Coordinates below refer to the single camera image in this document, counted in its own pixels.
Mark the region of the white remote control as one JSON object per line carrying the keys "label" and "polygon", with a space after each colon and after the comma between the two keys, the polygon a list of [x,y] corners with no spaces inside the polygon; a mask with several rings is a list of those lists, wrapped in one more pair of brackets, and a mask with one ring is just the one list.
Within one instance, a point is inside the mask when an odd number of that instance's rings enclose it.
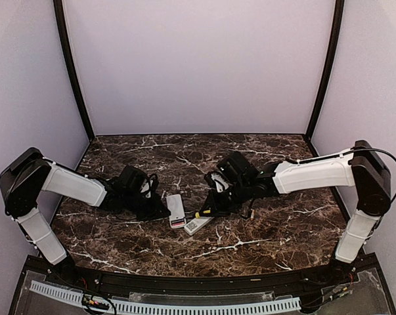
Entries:
{"label": "white remote control", "polygon": [[184,226],[184,230],[189,236],[193,236],[195,233],[197,233],[199,230],[205,227],[205,225],[210,223],[212,220],[213,217],[201,217],[201,218],[192,219]]}

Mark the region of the grey remote control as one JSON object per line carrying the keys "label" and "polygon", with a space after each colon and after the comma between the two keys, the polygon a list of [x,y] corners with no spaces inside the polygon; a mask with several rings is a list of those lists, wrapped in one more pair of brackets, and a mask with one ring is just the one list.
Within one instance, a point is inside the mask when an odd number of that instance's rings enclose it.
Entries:
{"label": "grey remote control", "polygon": [[170,210],[169,225],[171,221],[184,220],[187,223],[181,195],[174,194],[167,196],[165,199],[167,208]]}

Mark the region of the yellow handled screwdriver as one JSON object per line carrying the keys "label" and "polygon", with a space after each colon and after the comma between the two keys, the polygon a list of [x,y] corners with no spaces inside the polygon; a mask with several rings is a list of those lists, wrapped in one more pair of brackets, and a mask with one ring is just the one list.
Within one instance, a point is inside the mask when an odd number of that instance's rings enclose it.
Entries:
{"label": "yellow handled screwdriver", "polygon": [[195,211],[195,212],[190,212],[185,215],[186,219],[200,219],[200,218],[206,218],[206,217],[211,217],[211,211]]}

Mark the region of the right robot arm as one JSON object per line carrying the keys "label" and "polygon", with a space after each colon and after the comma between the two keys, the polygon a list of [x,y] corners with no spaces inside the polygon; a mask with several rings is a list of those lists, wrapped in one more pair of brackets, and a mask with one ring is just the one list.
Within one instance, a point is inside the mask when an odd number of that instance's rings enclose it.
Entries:
{"label": "right robot arm", "polygon": [[336,285],[347,276],[365,241],[372,235],[396,198],[391,190],[391,172],[379,157],[381,149],[365,140],[327,156],[270,162],[258,169],[240,152],[233,151],[205,175],[210,191],[197,219],[226,217],[246,202],[295,191],[333,186],[355,187],[356,208],[340,238],[323,280]]}

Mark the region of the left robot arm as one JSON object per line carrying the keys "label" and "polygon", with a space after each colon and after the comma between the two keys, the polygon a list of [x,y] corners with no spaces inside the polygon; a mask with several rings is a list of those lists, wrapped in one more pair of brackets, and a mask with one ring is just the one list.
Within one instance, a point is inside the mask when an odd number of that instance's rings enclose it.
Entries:
{"label": "left robot arm", "polygon": [[68,261],[70,254],[44,217],[38,204],[43,194],[80,201],[113,214],[129,211],[137,221],[154,221],[171,212],[157,192],[157,174],[126,166],[110,179],[82,175],[28,148],[0,173],[0,193],[5,214],[19,225],[54,274],[66,286],[80,281],[79,270]]}

